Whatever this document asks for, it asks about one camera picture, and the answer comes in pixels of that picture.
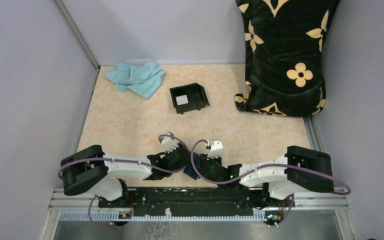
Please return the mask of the blue leather card holder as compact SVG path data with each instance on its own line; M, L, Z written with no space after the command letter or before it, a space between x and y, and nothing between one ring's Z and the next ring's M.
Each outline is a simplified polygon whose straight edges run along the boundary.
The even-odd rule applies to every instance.
M200 160L201 160L201 157L199 154L195 154L194 155L194 165L195 165L195 168L198 170L199 167L200 167ZM183 173L186 174L187 176L189 176L190 178L192 178L193 180L197 180L199 179L199 175L197 174L197 172L195 171L194 167L192 166L192 163L189 162L186 167L184 168L183 170Z

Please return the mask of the black plastic card box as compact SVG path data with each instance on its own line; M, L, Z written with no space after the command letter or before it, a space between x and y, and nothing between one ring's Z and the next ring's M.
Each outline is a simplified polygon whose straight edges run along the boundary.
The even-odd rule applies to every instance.
M177 114L184 114L190 111L200 111L201 109L210 106L205 88L198 83L177 86L169 89L173 107ZM187 95L188 104L176 105L175 97Z

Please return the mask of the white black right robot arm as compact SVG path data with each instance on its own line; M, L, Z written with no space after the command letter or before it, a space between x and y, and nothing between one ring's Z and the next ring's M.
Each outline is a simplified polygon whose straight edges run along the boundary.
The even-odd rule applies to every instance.
M204 156L191 157L193 170L205 181L216 185L239 184L247 188L267 184L261 199L267 206L295 193L333 193L335 190L331 156L300 146L289 146L275 159L223 167Z

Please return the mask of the grey credit card stack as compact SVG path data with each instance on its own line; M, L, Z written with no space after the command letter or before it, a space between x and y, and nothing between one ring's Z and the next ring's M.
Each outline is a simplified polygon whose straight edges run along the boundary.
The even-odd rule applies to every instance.
M185 95L179 95L175 97L175 103L177 106L185 105L189 103L188 96Z

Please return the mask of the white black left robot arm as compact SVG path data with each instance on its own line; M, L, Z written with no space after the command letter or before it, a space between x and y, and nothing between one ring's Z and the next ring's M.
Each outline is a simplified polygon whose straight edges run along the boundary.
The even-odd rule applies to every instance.
M66 196L94 194L118 207L129 203L125 179L158 181L181 172L190 160L190 151L178 144L173 150L145 157L117 158L105 154L101 145L89 146L60 162L58 177Z

